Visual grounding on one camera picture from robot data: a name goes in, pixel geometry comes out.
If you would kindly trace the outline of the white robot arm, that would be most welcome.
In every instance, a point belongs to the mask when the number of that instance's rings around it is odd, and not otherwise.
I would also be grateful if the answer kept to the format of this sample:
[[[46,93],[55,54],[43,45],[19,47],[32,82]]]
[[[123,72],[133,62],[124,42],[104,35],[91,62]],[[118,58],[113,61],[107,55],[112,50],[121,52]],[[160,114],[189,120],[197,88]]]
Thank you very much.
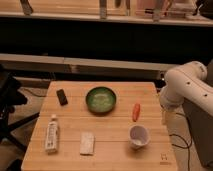
[[[184,103],[185,99],[196,104],[213,117],[213,87],[204,82],[207,67],[199,61],[191,61],[170,68],[164,74],[166,85],[160,90],[162,123],[166,124],[170,114]]]

